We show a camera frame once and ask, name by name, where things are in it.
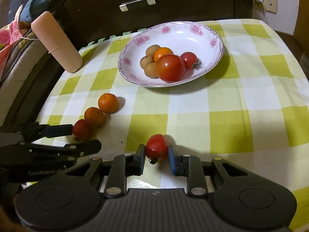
wall socket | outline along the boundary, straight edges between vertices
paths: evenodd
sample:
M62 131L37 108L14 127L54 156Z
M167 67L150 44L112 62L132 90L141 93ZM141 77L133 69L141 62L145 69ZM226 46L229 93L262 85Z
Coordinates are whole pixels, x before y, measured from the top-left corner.
M272 13L277 13L278 10L278 0L264 0L265 10ZM253 8L264 10L262 3L257 3L253 0Z

pink fabric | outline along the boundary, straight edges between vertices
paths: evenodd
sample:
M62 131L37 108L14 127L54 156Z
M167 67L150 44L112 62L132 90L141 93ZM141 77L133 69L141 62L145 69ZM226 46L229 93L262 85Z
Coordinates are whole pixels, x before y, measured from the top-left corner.
M5 48L0 50L0 78L2 77L4 66L10 50L14 46L15 42L22 36L23 35L19 30L17 20L11 22L8 26L8 29L0 30L0 44L5 45Z

tablecloth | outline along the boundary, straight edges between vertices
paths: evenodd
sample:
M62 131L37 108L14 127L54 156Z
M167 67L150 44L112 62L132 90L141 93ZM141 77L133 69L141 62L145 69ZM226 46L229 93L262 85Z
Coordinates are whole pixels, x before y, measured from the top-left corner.
M120 51L137 33L116 37L80 51L84 66L64 72L37 120L50 125L74 124L97 107L106 92L115 94L119 111L96 133L99 155L135 151L156 133L183 154L210 161L220 156L277 182L296 196L298 208L290 225L302 231L309 223L309 83L280 37L254 19L204 21L221 36L224 55L203 77L170 88L144 88L122 78ZM40 140L63 146L72 137ZM168 164L145 163L131 187L184 187Z

plate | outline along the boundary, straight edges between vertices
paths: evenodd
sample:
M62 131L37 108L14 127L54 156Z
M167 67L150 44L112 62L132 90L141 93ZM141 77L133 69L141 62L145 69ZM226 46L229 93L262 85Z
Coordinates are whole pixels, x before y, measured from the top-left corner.
M140 67L146 49L158 44L170 48L174 54L193 52L201 64L186 70L180 81L167 83L159 78L149 78ZM118 58L120 74L129 82L143 87L170 87L195 80L211 71L223 54L222 39L217 32L203 24L175 21L153 26L133 37L123 48Z

plate rim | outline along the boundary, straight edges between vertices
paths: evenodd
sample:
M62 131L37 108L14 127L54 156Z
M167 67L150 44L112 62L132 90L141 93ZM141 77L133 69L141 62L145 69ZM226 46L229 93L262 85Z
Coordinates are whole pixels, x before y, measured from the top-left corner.
M136 37L138 37L139 35L141 35L141 34L143 34L143 33L145 33L145 32L148 32L148 31L150 31L150 30L152 30L152 29L156 29L156 28L158 28L158 27L160 27L160 26L162 26L162 25L165 25L165 24L167 24L167 23L178 23L178 24L189 23L189 24L199 24L200 26L203 26L203 27L206 27L206 28L209 28L209 29L213 30L213 31L215 32L217 38L220 39L220 44L222 44L222 51L221 51L220 57L218 58L217 62L215 62L209 69L207 69L206 71L200 73L199 75L197 75L197 76L196 76L195 78L193 78L193 79L188 78L188 79L186 79L186 80L181 80L181 81L177 81L177 82L173 82L173 83L167 83L167 84L165 84L165 85L152 85L152 86L147 86L147 85L145 85L145 84L139 84L139 83L130 81L129 79L125 78L125 77L124 77L124 74L123 74L123 71L119 68L119 66L120 66L120 64L121 64L121 58L120 58L120 57L121 57L121 55L123 54L124 50L127 49L126 47L127 47L129 44L131 44L131 43L134 41L134 39L135 39ZM146 88L164 88L164 87L172 87L172 86L181 85L181 84L185 84L185 83L191 82L191 81L193 81L193 80L195 80L195 79L200 78L201 76L205 75L206 73L210 72L210 71L211 71L214 67L216 67L217 64L220 62L220 60L221 60L221 58L222 58L222 56L223 56L223 53L224 53L224 44L223 44L222 38L220 37L220 35L218 34L218 32L216 32L214 29L208 27L207 25L201 24L201 23L199 23L199 22L192 22L192 21L171 21L171 22L164 22L164 23L161 23L161 24L154 25L154 26L152 26L152 27L150 27L150 28L147 28L147 29L145 29L144 31L139 32L138 34L136 34L134 37L132 37L132 38L130 39L130 41L123 47L123 49L121 50L121 52L120 52L120 54L119 54L119 57L118 57L118 71L119 71L120 75L121 75L125 80L129 81L130 83L133 83L133 84L142 86L142 87L146 87Z

